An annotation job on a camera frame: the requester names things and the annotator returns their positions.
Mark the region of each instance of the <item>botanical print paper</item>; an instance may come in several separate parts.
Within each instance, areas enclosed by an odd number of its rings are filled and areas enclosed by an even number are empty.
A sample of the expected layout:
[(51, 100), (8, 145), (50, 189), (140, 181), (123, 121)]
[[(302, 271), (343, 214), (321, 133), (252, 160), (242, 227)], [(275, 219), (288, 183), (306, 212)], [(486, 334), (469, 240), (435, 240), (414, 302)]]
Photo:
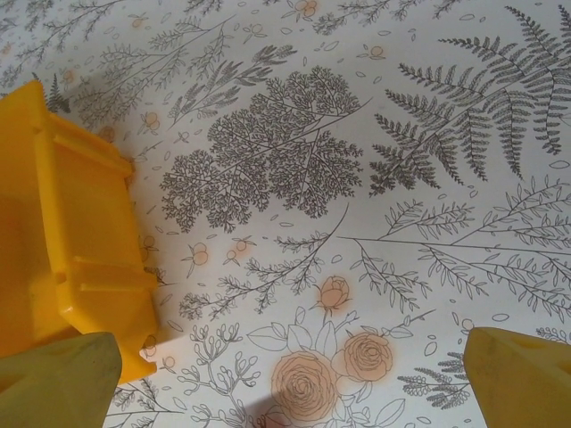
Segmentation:
[(571, 342), (570, 12), (0, 0), (2, 92), (137, 168), (159, 370), (105, 427), (483, 427), (470, 329)]

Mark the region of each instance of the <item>floral pattern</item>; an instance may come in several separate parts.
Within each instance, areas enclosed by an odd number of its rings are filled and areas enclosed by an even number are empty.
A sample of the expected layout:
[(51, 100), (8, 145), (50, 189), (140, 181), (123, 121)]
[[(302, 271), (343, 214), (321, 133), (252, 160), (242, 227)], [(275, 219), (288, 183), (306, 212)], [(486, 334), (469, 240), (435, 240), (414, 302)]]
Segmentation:
[(105, 428), (484, 426), (472, 328), (571, 342), (570, 65), (565, 2), (0, 0), (0, 94), (136, 170)]

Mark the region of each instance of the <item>yellow plastic object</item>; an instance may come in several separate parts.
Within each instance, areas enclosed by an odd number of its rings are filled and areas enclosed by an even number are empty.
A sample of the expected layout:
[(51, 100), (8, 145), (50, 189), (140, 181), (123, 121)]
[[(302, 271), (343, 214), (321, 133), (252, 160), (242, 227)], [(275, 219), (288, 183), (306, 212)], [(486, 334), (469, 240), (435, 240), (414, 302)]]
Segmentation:
[(49, 113), (28, 83), (0, 101), (0, 357), (78, 332), (111, 332), (121, 382), (156, 370), (157, 330), (117, 149)]
[(0, 358), (0, 424), (101, 428), (121, 373), (110, 333), (91, 333)]
[(571, 346), (475, 328), (464, 366), (488, 428), (571, 426)]

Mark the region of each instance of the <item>yellow plastic block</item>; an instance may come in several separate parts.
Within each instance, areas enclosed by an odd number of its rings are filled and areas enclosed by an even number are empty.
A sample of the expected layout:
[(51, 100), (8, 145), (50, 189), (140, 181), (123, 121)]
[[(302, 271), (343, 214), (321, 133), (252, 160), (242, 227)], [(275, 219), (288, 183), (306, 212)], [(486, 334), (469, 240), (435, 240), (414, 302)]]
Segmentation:
[(111, 332), (121, 382), (156, 370), (139, 351), (157, 325), (128, 197), (130, 164), (49, 113), (28, 83), (0, 101), (0, 357)]
[(571, 346), (475, 328), (464, 366), (488, 428), (571, 426)]
[(120, 373), (120, 353), (110, 333), (0, 358), (0, 424), (101, 428)]

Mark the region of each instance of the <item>orange rose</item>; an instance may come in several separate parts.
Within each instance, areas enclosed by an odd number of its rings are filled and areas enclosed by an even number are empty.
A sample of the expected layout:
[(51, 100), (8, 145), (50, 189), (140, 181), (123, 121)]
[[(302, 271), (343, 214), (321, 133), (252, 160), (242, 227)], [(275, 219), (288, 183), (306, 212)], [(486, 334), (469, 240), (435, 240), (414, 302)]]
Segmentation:
[(271, 392), (284, 414), (298, 421), (330, 416), (337, 401), (337, 375), (317, 352), (298, 351), (282, 357), (271, 377)]
[(339, 309), (349, 300), (349, 285), (340, 276), (330, 276), (319, 291), (319, 302), (327, 310)]
[(372, 333), (360, 333), (333, 357), (334, 370), (357, 381), (378, 381), (393, 368), (389, 341)]

